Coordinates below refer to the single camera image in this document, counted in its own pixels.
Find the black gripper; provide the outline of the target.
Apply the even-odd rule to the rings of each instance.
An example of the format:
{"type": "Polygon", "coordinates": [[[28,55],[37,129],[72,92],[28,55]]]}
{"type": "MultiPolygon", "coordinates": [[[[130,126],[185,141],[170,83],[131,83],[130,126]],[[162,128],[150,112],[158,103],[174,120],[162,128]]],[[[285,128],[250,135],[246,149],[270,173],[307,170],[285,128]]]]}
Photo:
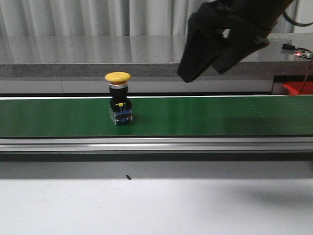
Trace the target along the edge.
{"type": "Polygon", "coordinates": [[[188,20],[185,49],[178,75],[185,83],[210,65],[223,74],[241,60],[269,45],[267,36],[291,0],[214,0],[204,2],[188,20]],[[227,43],[217,29],[231,29],[227,43]]]}

